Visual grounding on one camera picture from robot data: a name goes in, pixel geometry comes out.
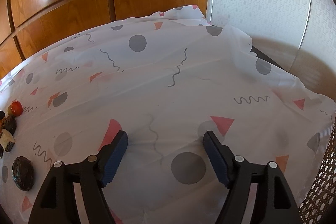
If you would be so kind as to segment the white-cut dark eggplant piece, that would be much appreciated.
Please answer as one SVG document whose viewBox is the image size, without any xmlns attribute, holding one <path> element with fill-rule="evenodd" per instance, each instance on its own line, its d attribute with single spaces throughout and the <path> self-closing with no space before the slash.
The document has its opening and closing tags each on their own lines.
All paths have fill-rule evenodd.
<svg viewBox="0 0 336 224">
<path fill-rule="evenodd" d="M 15 145 L 15 139 L 9 131 L 2 129 L 0 143 L 6 152 L 10 152 Z"/>
</svg>

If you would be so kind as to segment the red tomato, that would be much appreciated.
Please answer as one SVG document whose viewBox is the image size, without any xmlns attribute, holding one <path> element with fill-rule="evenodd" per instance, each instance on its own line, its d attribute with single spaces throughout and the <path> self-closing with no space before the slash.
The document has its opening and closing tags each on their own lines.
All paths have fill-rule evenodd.
<svg viewBox="0 0 336 224">
<path fill-rule="evenodd" d="M 23 106 L 19 101 L 13 101 L 10 107 L 11 107 L 11 112 L 13 113 L 13 116 L 18 117 L 22 115 Z"/>
</svg>

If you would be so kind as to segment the small green-yellow fruit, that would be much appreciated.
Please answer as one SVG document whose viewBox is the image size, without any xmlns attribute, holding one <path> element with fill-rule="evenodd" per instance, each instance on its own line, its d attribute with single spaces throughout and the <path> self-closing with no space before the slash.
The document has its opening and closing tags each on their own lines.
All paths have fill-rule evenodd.
<svg viewBox="0 0 336 224">
<path fill-rule="evenodd" d="M 12 116 L 12 115 L 13 115 L 13 112 L 12 112 L 12 110 L 11 110 L 11 106 L 9 106 L 9 107 L 7 108 L 7 114 L 8 114 L 8 116 Z"/>
</svg>

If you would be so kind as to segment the woven cane chair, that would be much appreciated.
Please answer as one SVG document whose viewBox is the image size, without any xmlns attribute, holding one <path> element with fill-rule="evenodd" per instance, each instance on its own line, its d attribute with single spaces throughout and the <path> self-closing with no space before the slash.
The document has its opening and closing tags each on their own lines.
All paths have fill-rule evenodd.
<svg viewBox="0 0 336 224">
<path fill-rule="evenodd" d="M 335 223 L 335 128 L 299 215 L 302 223 Z"/>
</svg>

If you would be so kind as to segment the dark wrinkled round fruit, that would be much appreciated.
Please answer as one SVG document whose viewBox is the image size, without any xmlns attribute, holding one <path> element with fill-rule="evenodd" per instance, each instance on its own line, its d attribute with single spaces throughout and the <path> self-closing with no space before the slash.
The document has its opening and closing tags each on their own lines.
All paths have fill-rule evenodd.
<svg viewBox="0 0 336 224">
<path fill-rule="evenodd" d="M 34 168 L 30 160 L 24 156 L 15 159 L 12 165 L 12 178 L 15 185 L 28 192 L 34 186 Z"/>
</svg>

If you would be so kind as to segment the white patterned tablecloth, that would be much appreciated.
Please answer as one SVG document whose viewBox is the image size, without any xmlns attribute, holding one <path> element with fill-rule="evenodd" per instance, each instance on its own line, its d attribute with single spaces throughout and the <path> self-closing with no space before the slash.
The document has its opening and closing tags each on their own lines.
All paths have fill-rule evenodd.
<svg viewBox="0 0 336 224">
<path fill-rule="evenodd" d="M 252 53 L 241 30 L 194 6 L 73 34 L 1 77 L 1 109 L 23 106 L 1 160 L 1 206 L 27 223 L 52 164 L 82 161 L 124 130 L 126 154 L 104 189 L 118 223 L 214 223 L 227 189 L 202 146 L 211 130 L 250 162 L 275 161 L 297 202 L 310 188 L 335 102 Z M 34 168 L 20 190 L 15 159 Z"/>
</svg>

